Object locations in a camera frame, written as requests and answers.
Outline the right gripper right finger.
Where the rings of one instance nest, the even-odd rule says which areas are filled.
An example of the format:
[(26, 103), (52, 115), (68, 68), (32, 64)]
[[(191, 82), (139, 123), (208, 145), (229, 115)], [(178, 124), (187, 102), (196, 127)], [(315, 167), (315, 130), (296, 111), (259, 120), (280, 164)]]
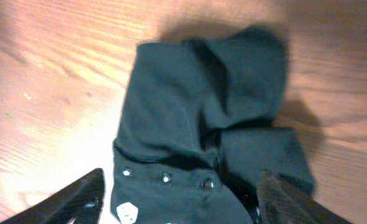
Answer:
[(351, 224), (268, 170), (261, 173), (256, 192), (264, 223)]

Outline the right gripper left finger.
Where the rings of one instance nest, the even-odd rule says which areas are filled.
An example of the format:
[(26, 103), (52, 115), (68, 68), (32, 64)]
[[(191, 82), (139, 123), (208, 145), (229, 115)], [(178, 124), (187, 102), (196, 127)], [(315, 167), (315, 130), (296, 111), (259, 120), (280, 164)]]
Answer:
[(104, 195), (104, 172), (97, 168), (0, 224), (97, 224)]

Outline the black t-shirt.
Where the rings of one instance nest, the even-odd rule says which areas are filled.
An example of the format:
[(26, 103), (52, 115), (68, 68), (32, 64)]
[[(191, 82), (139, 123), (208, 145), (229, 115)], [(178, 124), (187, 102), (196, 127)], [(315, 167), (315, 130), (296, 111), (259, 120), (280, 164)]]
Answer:
[(294, 130), (272, 125), (286, 78), (284, 44), (256, 27), (138, 46), (113, 143), (111, 213), (121, 223), (251, 223), (264, 170), (311, 194)]

